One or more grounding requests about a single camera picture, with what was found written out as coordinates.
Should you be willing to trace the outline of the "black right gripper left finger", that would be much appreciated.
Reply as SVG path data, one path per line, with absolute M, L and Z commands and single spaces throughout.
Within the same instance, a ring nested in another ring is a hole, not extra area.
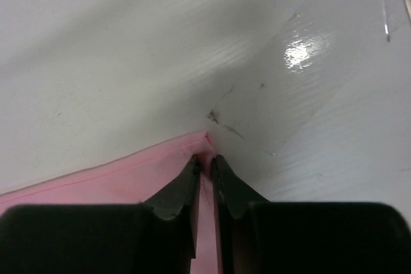
M 1 216 L 2 273 L 189 273 L 201 163 L 144 202 L 18 205 Z

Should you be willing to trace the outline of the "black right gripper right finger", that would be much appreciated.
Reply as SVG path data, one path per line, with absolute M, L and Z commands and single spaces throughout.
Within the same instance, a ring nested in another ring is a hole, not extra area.
M 373 202 L 274 202 L 211 163 L 219 273 L 409 273 L 410 228 Z

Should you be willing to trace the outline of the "pink t shirt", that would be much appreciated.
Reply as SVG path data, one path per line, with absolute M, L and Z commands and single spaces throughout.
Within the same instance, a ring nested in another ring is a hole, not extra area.
M 1 195 L 1 212 L 20 204 L 137 203 L 173 180 L 197 155 L 200 177 L 196 257 L 192 273 L 218 273 L 213 186 L 209 177 L 214 148 L 208 132 L 183 135 L 101 166 Z

